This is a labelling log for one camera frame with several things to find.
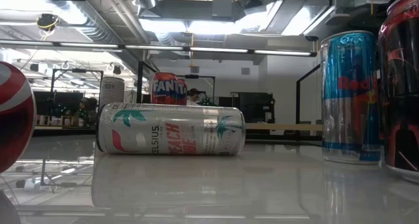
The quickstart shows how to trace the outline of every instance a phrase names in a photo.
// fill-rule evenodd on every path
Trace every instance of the table surface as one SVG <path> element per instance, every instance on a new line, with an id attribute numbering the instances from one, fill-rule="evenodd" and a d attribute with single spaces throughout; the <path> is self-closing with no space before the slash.
<path id="1" fill-rule="evenodd" d="M 91 135 L 33 138 L 1 176 L 6 224 L 419 220 L 419 185 L 287 142 L 247 144 L 237 157 L 173 157 L 95 153 Z"/>

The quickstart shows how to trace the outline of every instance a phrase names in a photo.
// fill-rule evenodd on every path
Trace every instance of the ceiling light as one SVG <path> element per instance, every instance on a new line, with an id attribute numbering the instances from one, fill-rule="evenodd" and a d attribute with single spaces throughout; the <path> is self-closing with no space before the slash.
<path id="1" fill-rule="evenodd" d="M 30 46 L 52 46 L 53 44 L 48 41 L 15 41 L 15 40 L 0 40 L 0 44 L 10 45 L 30 45 Z"/>
<path id="2" fill-rule="evenodd" d="M 126 45 L 127 49 L 140 50 L 183 50 L 183 47 L 169 47 L 169 46 L 142 46 L 142 45 Z"/>
<path id="3" fill-rule="evenodd" d="M 259 31 L 266 30 L 274 18 L 277 11 L 282 5 L 282 0 L 276 1 L 275 3 L 267 4 L 266 9 L 269 10 L 266 18 L 263 20 L 262 24 L 259 26 Z"/>
<path id="4" fill-rule="evenodd" d="M 255 54 L 288 55 L 288 56 L 310 56 L 310 52 L 284 51 L 284 50 L 255 50 Z"/>
<path id="5" fill-rule="evenodd" d="M 191 47 L 191 51 L 202 52 L 229 52 L 229 53 L 247 53 L 245 49 L 232 49 L 232 48 L 206 48 L 206 47 Z"/>
<path id="6" fill-rule="evenodd" d="M 118 48 L 118 45 L 95 44 L 95 43 L 61 43 L 63 47 L 96 47 L 96 48 Z"/>
<path id="7" fill-rule="evenodd" d="M 310 25 L 310 11 L 303 7 L 282 31 L 282 35 L 300 35 Z"/>
<path id="8" fill-rule="evenodd" d="M 185 23 L 182 21 L 139 19 L 139 22 L 145 31 L 152 31 L 154 33 L 187 31 Z"/>
<path id="9" fill-rule="evenodd" d="M 227 35 L 239 33 L 238 26 L 233 22 L 215 22 L 215 21 L 193 21 L 189 26 L 189 32 L 203 35 Z"/>
<path id="10" fill-rule="evenodd" d="M 321 23 L 321 21 L 328 17 L 334 10 L 334 6 L 330 7 L 323 15 L 321 15 L 316 21 L 314 21 L 314 23 L 312 23 L 302 34 L 309 34 L 317 25 Z"/>

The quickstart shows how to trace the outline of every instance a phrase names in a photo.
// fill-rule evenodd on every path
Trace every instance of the silver can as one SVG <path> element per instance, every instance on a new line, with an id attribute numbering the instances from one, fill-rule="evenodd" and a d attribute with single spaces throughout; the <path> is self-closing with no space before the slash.
<path id="1" fill-rule="evenodd" d="M 108 103 L 122 103 L 124 101 L 124 79 L 104 77 L 100 84 L 99 108 Z"/>
<path id="2" fill-rule="evenodd" d="M 111 103 L 99 115 L 97 143 L 107 153 L 237 155 L 246 126 L 236 108 Z"/>

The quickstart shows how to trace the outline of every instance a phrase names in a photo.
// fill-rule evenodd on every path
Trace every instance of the red bull logo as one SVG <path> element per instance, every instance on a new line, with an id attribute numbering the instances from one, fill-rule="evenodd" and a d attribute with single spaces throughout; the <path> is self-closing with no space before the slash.
<path id="1" fill-rule="evenodd" d="M 352 80 L 350 81 L 347 77 L 338 78 L 338 89 L 339 90 L 371 90 L 370 80 L 365 79 L 364 81 Z M 373 78 L 373 89 L 377 89 L 377 78 Z"/>

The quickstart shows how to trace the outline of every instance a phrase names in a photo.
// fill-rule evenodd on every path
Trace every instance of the aluminum can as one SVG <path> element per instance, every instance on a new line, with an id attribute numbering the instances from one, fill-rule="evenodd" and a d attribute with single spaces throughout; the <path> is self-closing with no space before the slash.
<path id="1" fill-rule="evenodd" d="M 177 104 L 177 77 L 173 73 L 155 73 L 152 80 L 151 103 Z"/>
<path id="2" fill-rule="evenodd" d="M 96 135 L 107 153 L 237 155 L 246 128 L 236 108 L 112 103 L 101 109 Z"/>
<path id="3" fill-rule="evenodd" d="M 374 35 L 350 31 L 321 43 L 323 155 L 327 160 L 380 160 Z"/>
<path id="4" fill-rule="evenodd" d="M 396 0 L 378 35 L 384 158 L 419 182 L 419 0 Z"/>
<path id="5" fill-rule="evenodd" d="M 177 80 L 177 104 L 186 105 L 188 102 L 188 86 L 184 79 Z"/>
<path id="6" fill-rule="evenodd" d="M 124 101 L 124 79 L 104 77 L 100 83 L 99 108 L 108 103 Z"/>

